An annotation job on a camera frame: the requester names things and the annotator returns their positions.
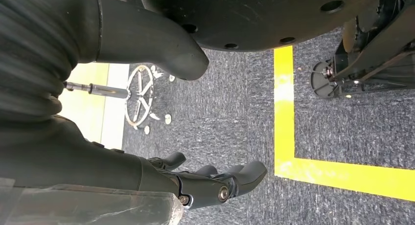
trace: black round base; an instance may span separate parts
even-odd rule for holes
[[[354,18],[376,0],[141,0],[200,46],[257,51],[297,44]]]
[[[311,73],[311,88],[321,98],[334,98],[337,96],[337,87],[331,86],[329,80],[324,76],[329,67],[331,67],[331,61],[319,62],[314,66]]]

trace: screw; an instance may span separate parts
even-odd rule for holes
[[[221,187],[221,189],[219,190],[219,201],[220,202],[225,202],[228,197],[229,197],[229,191],[228,188],[226,186]]]
[[[179,196],[179,201],[182,203],[182,205],[187,205],[189,204],[189,197],[181,195]]]
[[[323,71],[323,76],[325,79],[330,78],[333,75],[333,68],[332,67],[326,67],[325,71]]]

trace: caster wheel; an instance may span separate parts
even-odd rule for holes
[[[331,86],[328,80],[328,76],[332,75],[333,67],[330,60],[319,62],[313,68],[311,73],[311,88],[314,93],[321,98],[334,98],[338,94],[336,91],[339,86]]]

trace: robotic arm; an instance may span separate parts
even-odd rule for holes
[[[182,154],[144,159],[108,150],[56,115],[78,62],[152,62],[182,79],[201,77],[208,59],[173,21],[119,0],[0,0],[0,22],[0,178],[18,187],[171,192],[199,208],[248,193],[265,177],[260,162],[223,174],[212,166],[172,172]]]

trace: yellow tape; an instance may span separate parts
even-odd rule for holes
[[[275,175],[415,201],[415,170],[295,158],[293,48],[274,51]]]

